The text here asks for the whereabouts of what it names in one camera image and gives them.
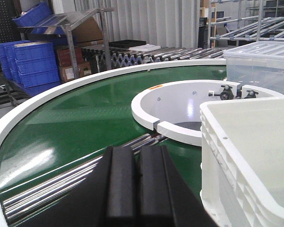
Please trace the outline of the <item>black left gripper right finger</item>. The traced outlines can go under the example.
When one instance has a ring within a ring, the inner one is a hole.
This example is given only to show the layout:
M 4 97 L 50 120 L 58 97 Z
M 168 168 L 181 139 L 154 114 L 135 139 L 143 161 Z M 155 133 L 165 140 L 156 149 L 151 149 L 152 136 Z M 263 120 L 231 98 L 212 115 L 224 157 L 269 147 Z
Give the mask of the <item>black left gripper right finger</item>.
M 166 146 L 143 147 L 140 218 L 144 227 L 215 227 L 175 167 Z

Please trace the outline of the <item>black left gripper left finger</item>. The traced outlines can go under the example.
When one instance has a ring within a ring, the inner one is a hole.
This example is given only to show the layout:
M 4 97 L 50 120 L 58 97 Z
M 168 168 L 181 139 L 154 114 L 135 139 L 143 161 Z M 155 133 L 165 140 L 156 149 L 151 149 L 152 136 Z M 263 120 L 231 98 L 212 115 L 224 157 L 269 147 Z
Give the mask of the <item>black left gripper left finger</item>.
M 108 147 L 91 174 L 74 188 L 63 208 L 63 227 L 131 227 L 135 167 L 128 147 Z

